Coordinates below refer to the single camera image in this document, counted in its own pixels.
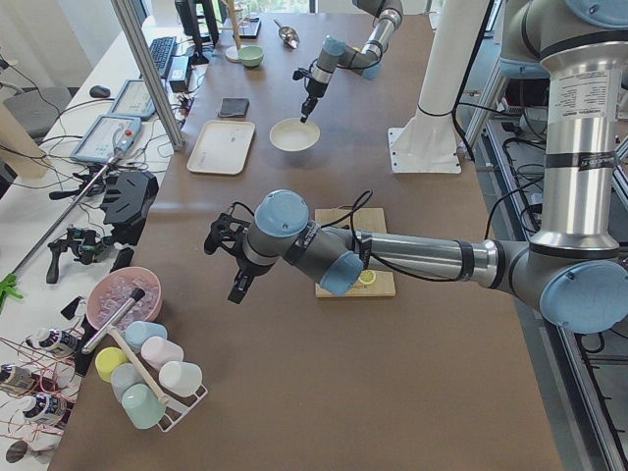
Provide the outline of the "metal muddler black tip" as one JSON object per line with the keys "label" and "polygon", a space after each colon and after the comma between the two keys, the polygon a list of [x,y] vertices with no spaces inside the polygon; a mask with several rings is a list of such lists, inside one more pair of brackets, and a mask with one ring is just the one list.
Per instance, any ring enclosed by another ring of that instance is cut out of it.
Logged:
{"label": "metal muddler black tip", "polygon": [[109,333],[110,329],[116,325],[143,297],[145,291],[142,288],[135,288],[131,296],[120,306],[120,308],[109,317],[103,326],[92,335],[91,338],[81,348],[82,354],[91,353],[102,339]]}

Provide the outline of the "mint green cup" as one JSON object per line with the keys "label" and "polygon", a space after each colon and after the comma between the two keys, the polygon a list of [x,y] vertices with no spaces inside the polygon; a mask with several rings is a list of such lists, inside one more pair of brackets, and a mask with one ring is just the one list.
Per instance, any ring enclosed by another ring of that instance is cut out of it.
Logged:
{"label": "mint green cup", "polygon": [[166,411],[166,406],[145,384],[128,388],[122,396],[122,406],[133,425],[140,430],[157,425]]}

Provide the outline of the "pink ice bowl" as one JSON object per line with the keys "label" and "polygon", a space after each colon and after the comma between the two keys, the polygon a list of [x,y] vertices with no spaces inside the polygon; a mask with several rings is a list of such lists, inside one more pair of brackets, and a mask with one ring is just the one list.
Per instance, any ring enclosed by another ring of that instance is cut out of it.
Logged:
{"label": "pink ice bowl", "polygon": [[91,292],[86,306],[89,325],[100,329],[138,288],[144,296],[117,322],[117,327],[125,330],[134,321],[156,320],[163,301],[159,279],[146,268],[126,267],[107,275]]}

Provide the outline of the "blue cup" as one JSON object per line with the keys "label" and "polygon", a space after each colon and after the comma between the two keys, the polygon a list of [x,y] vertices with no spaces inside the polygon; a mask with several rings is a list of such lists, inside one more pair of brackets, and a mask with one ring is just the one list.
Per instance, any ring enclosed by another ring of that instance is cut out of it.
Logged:
{"label": "blue cup", "polygon": [[160,337],[166,340],[168,338],[168,330],[165,326],[158,323],[134,321],[127,326],[124,337],[131,350],[138,353],[141,351],[142,345],[152,337]]}

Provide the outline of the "grey cup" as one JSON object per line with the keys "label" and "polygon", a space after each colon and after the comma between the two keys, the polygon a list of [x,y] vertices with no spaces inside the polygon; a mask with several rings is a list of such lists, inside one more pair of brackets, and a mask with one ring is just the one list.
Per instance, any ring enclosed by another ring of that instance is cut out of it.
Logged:
{"label": "grey cup", "polygon": [[110,384],[116,400],[121,403],[124,393],[136,384],[142,384],[143,379],[132,363],[127,362],[117,366],[111,374]]}

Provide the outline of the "lemon slice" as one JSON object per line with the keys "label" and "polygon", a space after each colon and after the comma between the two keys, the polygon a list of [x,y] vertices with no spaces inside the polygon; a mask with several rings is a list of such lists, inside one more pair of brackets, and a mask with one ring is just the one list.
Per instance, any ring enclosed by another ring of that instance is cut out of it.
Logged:
{"label": "lemon slice", "polygon": [[377,273],[373,270],[363,270],[359,277],[358,282],[363,286],[370,286],[377,280]]}

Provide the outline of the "cream round plate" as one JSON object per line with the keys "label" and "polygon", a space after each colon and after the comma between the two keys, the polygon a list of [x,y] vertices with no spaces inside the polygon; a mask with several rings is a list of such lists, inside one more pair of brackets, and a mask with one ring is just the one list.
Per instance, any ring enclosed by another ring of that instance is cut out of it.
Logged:
{"label": "cream round plate", "polygon": [[319,127],[311,121],[302,123],[299,118],[277,122],[270,130],[270,141],[279,150],[298,152],[309,149],[320,138]]}

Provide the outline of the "teach pendant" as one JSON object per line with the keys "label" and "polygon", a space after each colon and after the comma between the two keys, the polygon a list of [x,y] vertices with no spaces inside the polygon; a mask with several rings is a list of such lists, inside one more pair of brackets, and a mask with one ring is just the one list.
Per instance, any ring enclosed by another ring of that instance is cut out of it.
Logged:
{"label": "teach pendant", "polygon": [[140,130],[139,117],[100,115],[82,137],[70,158],[78,162],[105,163],[117,149],[128,151]]}
{"label": "teach pendant", "polygon": [[156,108],[142,79],[127,79],[118,93],[109,113],[140,118],[146,121]]}

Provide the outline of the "white cup rack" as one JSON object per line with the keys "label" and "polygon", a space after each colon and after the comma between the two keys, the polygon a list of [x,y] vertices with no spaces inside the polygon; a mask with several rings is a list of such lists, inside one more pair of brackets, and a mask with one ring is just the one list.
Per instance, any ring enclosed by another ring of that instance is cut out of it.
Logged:
{"label": "white cup rack", "polygon": [[179,397],[167,392],[165,413],[157,424],[159,430],[162,433],[172,431],[194,407],[200,404],[209,392],[210,390],[204,385],[201,385],[193,395],[187,397]]}

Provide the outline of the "long metal rod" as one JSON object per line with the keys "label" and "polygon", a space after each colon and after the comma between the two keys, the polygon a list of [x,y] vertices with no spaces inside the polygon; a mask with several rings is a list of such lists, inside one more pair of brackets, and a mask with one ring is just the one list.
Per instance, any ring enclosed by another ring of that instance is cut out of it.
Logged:
{"label": "long metal rod", "polygon": [[64,212],[52,223],[52,225],[46,230],[46,232],[36,241],[34,246],[30,249],[30,251],[25,255],[25,257],[18,263],[18,265],[8,274],[8,276],[13,276],[14,278],[18,275],[21,269],[26,265],[26,263],[32,258],[32,256],[37,252],[39,247],[48,240],[48,238],[52,235],[52,233],[56,230],[56,228],[69,216],[69,214],[74,210],[74,208],[81,202],[81,200],[87,195],[89,190],[96,184],[96,182],[102,178],[105,173],[118,161],[121,159],[122,152],[116,151],[112,157],[110,157],[101,167],[101,169],[94,175],[94,177],[86,184],[83,190],[74,198],[74,200],[70,203],[70,205],[64,210]]}

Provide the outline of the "black keyboard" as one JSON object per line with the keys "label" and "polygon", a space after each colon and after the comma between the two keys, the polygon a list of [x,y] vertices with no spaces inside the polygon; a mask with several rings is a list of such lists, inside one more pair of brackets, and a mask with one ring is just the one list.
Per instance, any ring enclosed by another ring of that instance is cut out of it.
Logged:
{"label": "black keyboard", "polygon": [[176,49],[177,39],[174,36],[158,37],[151,41],[149,52],[161,79],[168,76]]}

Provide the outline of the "black plastic bracket stand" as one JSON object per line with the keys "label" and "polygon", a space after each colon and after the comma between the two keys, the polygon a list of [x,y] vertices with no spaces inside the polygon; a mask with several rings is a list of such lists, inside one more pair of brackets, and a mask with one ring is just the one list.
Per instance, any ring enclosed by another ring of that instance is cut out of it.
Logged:
{"label": "black plastic bracket stand", "polygon": [[100,209],[103,223],[113,226],[114,242],[137,245],[158,189],[157,178],[148,171],[125,171],[105,179]]}

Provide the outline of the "white column mount base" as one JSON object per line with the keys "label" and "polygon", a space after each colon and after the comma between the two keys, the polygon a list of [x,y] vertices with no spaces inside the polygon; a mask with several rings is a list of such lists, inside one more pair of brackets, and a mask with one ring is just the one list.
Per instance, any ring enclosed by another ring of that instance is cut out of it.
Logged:
{"label": "white column mount base", "polygon": [[493,3],[446,1],[436,29],[415,115],[389,129],[392,171],[396,174],[461,172],[454,109],[476,42],[486,29]]}

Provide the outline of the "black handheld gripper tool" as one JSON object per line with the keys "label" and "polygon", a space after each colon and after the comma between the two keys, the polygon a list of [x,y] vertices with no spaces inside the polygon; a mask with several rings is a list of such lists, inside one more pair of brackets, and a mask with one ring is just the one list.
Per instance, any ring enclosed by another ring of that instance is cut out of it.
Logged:
{"label": "black handheld gripper tool", "polygon": [[63,252],[71,250],[74,260],[82,265],[96,263],[99,257],[114,244],[110,235],[100,236],[97,231],[68,226],[66,236],[47,244],[52,260],[46,274],[46,283],[56,284],[59,280],[59,259]]}

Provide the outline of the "far teach pendant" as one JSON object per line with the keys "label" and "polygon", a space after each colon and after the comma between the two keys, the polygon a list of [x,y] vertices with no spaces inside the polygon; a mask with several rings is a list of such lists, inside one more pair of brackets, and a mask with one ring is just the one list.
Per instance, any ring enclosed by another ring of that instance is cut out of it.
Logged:
{"label": "far teach pendant", "polygon": [[146,121],[156,108],[142,79],[127,79],[118,93],[109,113],[140,118]]}

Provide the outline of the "metal scoop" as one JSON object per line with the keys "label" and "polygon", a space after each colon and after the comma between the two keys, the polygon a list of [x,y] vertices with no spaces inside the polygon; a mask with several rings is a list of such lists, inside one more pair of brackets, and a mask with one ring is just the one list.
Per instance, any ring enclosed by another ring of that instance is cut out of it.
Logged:
{"label": "metal scoop", "polygon": [[274,19],[274,23],[278,27],[278,35],[284,46],[290,49],[297,49],[300,39],[296,30],[291,26],[284,26],[278,19]]}

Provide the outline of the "aluminium frame post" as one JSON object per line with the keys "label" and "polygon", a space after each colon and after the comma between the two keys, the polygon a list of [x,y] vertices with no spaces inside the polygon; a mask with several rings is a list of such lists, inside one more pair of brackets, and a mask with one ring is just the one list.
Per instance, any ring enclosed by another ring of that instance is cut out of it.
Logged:
{"label": "aluminium frame post", "polygon": [[143,77],[158,117],[175,151],[183,148],[184,139],[178,121],[162,86],[156,66],[130,0],[111,0],[114,13],[127,39],[136,65]]}

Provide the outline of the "grey folded cloth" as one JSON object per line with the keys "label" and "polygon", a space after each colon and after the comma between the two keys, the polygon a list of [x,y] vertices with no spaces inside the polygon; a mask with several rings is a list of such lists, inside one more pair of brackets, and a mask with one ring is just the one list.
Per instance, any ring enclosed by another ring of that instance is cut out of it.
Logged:
{"label": "grey folded cloth", "polygon": [[225,97],[222,99],[218,116],[220,118],[242,118],[246,116],[248,107],[248,98]]}

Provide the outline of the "bamboo cutting board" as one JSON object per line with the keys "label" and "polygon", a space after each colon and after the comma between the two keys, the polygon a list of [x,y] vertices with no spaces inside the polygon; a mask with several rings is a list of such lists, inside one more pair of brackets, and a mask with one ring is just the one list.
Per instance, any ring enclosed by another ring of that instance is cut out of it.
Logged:
{"label": "bamboo cutting board", "polygon": [[[315,209],[314,219],[327,224],[349,213],[349,206],[340,206],[331,209]],[[383,208],[362,208],[353,216],[355,228],[375,233],[387,231],[386,218]],[[393,274],[387,271],[373,270],[377,273],[377,280],[370,286],[361,285],[358,280],[344,297],[393,297],[396,294]]]}

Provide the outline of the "wooden stand with base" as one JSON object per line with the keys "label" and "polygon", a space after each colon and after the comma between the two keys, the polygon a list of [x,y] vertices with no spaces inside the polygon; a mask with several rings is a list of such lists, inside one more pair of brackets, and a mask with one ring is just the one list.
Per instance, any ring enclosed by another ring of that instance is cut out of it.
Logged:
{"label": "wooden stand with base", "polygon": [[229,17],[231,31],[232,31],[233,39],[235,42],[233,46],[230,46],[227,49],[225,55],[229,62],[239,63],[240,62],[239,52],[241,49],[241,40],[239,37],[239,21],[237,19],[236,3],[234,0],[220,0],[220,3],[225,7],[225,10]]}

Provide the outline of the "black computer mouse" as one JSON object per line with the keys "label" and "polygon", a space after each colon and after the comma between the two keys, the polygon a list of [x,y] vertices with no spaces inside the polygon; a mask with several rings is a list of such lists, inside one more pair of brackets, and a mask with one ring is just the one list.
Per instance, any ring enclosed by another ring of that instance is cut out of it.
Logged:
{"label": "black computer mouse", "polygon": [[94,85],[89,90],[89,95],[92,98],[109,98],[111,96],[111,90],[103,85]]}

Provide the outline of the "cream rabbit tray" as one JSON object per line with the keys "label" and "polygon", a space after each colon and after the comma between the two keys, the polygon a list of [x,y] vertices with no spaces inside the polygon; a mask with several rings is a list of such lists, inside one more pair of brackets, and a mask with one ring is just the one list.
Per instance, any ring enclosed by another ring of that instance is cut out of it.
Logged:
{"label": "cream rabbit tray", "polygon": [[235,176],[242,172],[255,125],[241,121],[206,122],[186,167],[192,173]]}

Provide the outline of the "white cup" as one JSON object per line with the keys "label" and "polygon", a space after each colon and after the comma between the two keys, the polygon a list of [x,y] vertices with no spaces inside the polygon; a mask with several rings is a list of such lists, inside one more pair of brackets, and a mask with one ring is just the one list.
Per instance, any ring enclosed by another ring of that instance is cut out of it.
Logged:
{"label": "white cup", "polygon": [[202,384],[202,370],[195,363],[169,361],[159,371],[159,382],[178,396],[191,396]]}

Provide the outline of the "near teach pendant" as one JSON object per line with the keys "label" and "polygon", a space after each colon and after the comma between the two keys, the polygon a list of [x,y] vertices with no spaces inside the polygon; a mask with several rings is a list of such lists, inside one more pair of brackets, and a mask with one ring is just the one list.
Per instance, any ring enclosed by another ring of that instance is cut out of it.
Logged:
{"label": "near teach pendant", "polygon": [[117,149],[128,151],[140,130],[139,117],[100,115],[82,137],[70,158],[78,162],[105,163]]}

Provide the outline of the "yellow cup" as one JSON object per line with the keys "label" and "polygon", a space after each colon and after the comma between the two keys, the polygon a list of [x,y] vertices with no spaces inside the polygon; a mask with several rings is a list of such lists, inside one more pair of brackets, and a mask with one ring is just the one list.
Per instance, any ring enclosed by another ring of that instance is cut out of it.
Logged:
{"label": "yellow cup", "polygon": [[128,362],[127,356],[120,348],[105,347],[95,357],[96,372],[102,381],[110,383],[115,369]]}

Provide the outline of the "green bowl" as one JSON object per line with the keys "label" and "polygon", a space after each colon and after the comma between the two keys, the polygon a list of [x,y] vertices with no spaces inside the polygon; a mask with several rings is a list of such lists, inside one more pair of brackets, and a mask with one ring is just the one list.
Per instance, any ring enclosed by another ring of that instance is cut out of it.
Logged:
{"label": "green bowl", "polygon": [[256,45],[241,46],[237,50],[237,57],[246,68],[256,68],[264,59],[264,49]]}

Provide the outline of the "pink cup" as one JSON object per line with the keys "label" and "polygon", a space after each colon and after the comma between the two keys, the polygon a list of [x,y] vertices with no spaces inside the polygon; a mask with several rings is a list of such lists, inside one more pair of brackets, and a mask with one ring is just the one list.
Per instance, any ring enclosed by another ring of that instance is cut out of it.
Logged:
{"label": "pink cup", "polygon": [[183,349],[167,339],[153,336],[140,349],[141,357],[156,371],[170,361],[183,361]]}

